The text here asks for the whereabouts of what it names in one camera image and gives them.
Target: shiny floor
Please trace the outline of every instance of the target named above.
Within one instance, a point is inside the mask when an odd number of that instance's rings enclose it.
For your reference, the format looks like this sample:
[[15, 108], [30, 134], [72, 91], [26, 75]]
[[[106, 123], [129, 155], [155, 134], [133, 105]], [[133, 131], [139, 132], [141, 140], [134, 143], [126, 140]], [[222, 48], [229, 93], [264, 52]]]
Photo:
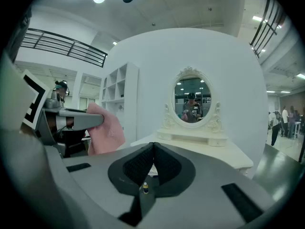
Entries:
[[[289, 147], [283, 148], [283, 150], [292, 156], [296, 155], [293, 151], [288, 151]], [[266, 144], [263, 157], [253, 180], [260, 184], [275, 201], [278, 201], [284, 195], [290, 194], [294, 190], [304, 171], [304, 165], [299, 164], [290, 156]]]
[[[272, 130], [268, 132], [267, 144], [271, 145], [271, 135]], [[281, 137], [280, 132], [277, 136], [276, 142], [274, 144], [274, 148], [282, 153], [286, 154], [287, 156], [293, 158], [294, 160], [298, 161], [299, 156], [301, 153], [301, 148], [303, 144], [304, 135], [299, 135], [298, 138], [288, 139], [287, 137]]]

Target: mirror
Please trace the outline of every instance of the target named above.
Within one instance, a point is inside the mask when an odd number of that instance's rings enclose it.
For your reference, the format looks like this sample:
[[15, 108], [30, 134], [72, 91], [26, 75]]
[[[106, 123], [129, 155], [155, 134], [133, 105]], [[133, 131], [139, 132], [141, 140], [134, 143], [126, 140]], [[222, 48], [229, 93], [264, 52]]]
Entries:
[[210, 89], [198, 76], [184, 76], [175, 86], [172, 102], [180, 119], [188, 123], [196, 123], [209, 112], [211, 106]]

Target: white cabinet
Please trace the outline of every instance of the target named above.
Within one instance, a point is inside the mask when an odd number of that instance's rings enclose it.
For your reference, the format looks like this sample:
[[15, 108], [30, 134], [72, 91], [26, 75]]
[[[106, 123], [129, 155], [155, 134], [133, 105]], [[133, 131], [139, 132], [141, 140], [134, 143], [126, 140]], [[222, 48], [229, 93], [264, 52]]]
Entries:
[[118, 117], [126, 143], [136, 141], [136, 110], [139, 68], [126, 63], [102, 78], [100, 106]]

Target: balcony railing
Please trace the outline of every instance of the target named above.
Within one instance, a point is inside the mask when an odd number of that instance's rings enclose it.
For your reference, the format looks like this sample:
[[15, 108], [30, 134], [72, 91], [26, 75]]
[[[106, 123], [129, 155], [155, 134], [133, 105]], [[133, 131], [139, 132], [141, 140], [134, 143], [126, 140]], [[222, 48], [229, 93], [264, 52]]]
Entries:
[[257, 28], [252, 42], [249, 43], [258, 59], [261, 52], [264, 52], [264, 48], [269, 43], [273, 35], [277, 35], [276, 30], [281, 28], [285, 17], [286, 14], [284, 13], [284, 10], [275, 0], [272, 0], [272, 2], [271, 0], [267, 0], [263, 18]]
[[107, 53], [75, 39], [53, 32], [28, 28], [21, 47], [54, 52], [99, 67], [104, 66]]

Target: pink towel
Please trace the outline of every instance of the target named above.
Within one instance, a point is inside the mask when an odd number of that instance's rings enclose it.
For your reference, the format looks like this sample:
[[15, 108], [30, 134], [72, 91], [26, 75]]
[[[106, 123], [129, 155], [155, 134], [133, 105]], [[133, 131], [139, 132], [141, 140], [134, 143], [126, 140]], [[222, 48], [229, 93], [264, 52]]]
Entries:
[[124, 132], [119, 119], [96, 103], [88, 105], [87, 113], [104, 116], [104, 123], [88, 129], [91, 141], [88, 155], [98, 155], [115, 151], [125, 143]]

